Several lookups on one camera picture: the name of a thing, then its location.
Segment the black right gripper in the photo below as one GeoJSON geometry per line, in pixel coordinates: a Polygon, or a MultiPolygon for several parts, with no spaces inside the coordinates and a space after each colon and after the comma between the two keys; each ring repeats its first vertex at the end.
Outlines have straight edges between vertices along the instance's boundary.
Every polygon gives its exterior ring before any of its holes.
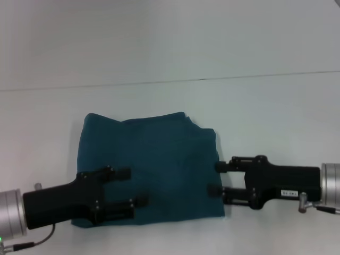
{"type": "Polygon", "coordinates": [[[264,155],[232,157],[215,164],[216,172],[245,172],[246,189],[208,184],[211,198],[221,197],[225,205],[249,205],[259,210],[272,199],[299,200],[305,193],[308,202],[321,200],[319,167],[279,166],[264,155]]]}

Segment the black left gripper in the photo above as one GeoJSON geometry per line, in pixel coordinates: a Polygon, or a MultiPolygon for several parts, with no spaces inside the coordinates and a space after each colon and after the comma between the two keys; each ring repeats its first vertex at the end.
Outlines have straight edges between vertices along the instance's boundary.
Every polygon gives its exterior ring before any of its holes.
{"type": "Polygon", "coordinates": [[[74,181],[23,194],[27,228],[30,230],[67,220],[84,218],[97,225],[104,221],[134,218],[137,208],[146,207],[148,196],[137,196],[105,203],[104,184],[115,179],[130,179],[131,169],[105,167],[81,172],[74,181]]]}

